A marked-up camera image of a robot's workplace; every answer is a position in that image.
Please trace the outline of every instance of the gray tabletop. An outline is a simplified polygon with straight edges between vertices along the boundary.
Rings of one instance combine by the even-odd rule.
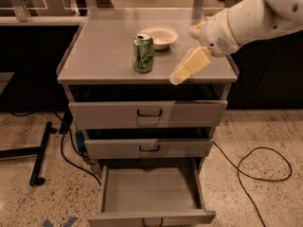
[[[75,42],[58,81],[62,84],[169,83],[169,75],[191,47],[199,42],[188,37],[190,26],[205,18],[193,9],[93,10]],[[168,51],[155,52],[150,73],[134,71],[134,35],[151,26],[168,26],[178,39]],[[237,76],[227,58],[215,58],[187,83],[234,82]]]

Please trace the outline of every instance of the dark wall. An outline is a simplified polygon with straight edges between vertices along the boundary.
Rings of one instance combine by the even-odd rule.
[[[0,112],[61,111],[68,100],[56,69],[77,26],[0,26],[0,72],[15,72]]]
[[[245,45],[229,108],[303,108],[303,31]]]

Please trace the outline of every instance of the cabinet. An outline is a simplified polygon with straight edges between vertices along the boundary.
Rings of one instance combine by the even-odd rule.
[[[183,84],[169,83],[172,69],[199,46],[187,29],[203,19],[193,9],[96,10],[59,67],[76,127],[102,167],[91,226],[195,225],[215,217],[205,210],[199,172],[237,68],[215,59]],[[155,52],[150,73],[138,74],[133,37],[149,26],[170,26],[179,38]]]

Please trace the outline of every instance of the floor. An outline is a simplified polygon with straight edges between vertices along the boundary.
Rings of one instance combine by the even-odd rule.
[[[216,0],[209,1],[210,6]],[[113,0],[117,7],[157,5],[154,0]],[[169,7],[186,7],[192,0],[166,0]],[[45,124],[58,129],[61,121],[53,113],[35,113],[15,117],[0,113],[0,149],[38,146]],[[237,165],[256,147],[273,148],[292,165],[293,175],[282,183],[257,182],[241,175],[241,180],[256,202],[267,226],[300,227],[303,222],[303,111],[257,110],[225,112],[214,140]],[[0,161],[0,226],[1,227],[86,227],[87,218],[98,212],[98,182],[90,175],[69,165],[61,155],[62,135],[51,134],[45,152],[41,176],[45,184],[29,185],[35,157]],[[86,164],[73,150],[66,135],[63,151],[68,159],[100,175],[97,166]],[[269,150],[255,151],[241,170],[260,178],[283,178],[289,168]],[[200,174],[207,210],[217,216],[205,227],[262,226],[252,202],[245,195],[236,169],[214,145]]]

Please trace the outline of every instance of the can lid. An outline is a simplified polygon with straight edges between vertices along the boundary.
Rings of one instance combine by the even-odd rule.
[[[140,40],[140,41],[147,41],[151,38],[151,35],[144,33],[144,32],[139,32],[136,34],[136,39]]]

